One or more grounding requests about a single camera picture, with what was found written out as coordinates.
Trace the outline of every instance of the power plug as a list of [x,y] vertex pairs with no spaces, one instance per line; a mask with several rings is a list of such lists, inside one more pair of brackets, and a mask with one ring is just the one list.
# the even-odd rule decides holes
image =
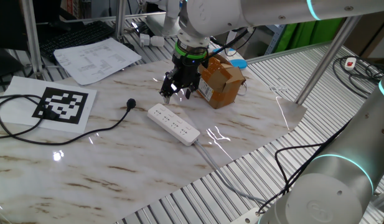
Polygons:
[[350,57],[345,62],[344,67],[345,67],[346,71],[352,71],[355,68],[355,65],[356,65],[356,58]]
[[198,130],[160,103],[150,108],[148,117],[186,146],[191,146],[200,136]]

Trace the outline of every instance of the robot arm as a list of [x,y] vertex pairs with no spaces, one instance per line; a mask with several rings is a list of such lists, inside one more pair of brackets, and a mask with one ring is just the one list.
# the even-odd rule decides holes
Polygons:
[[[198,89],[211,35],[239,27],[289,24],[384,11],[384,0],[188,0],[160,94]],[[343,133],[318,155],[259,224],[354,224],[384,174],[384,79]]]
[[384,11],[384,0],[188,0],[182,4],[174,56],[174,70],[160,94],[166,103],[172,94],[199,87],[197,72],[208,48],[208,37],[240,27],[290,24]]

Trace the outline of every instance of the cardboard box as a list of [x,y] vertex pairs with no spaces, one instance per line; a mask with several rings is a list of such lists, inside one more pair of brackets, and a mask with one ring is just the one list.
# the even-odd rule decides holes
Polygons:
[[202,74],[199,90],[214,109],[229,105],[235,101],[240,86],[246,81],[238,67],[220,55],[210,58],[208,68],[199,67]]

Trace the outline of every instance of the power outlet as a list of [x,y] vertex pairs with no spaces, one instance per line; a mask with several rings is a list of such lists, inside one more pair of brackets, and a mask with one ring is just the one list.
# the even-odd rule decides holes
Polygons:
[[150,108],[148,117],[186,146],[192,145],[200,136],[198,130],[160,103]]

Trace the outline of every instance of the paper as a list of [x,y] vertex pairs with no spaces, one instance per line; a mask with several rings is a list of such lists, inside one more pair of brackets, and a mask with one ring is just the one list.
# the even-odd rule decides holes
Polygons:
[[[13,77],[4,95],[13,94],[41,96],[45,102],[45,107],[51,108],[60,115],[57,121],[43,120],[39,127],[84,133],[96,96],[96,90],[61,85],[32,78]],[[0,115],[4,122],[33,126],[42,116],[42,110],[29,100],[18,98],[2,105]]]
[[100,81],[142,58],[113,38],[95,44],[58,49],[54,55],[80,85]]
[[209,102],[212,97],[214,90],[200,77],[199,83],[199,92],[204,96],[204,98]]

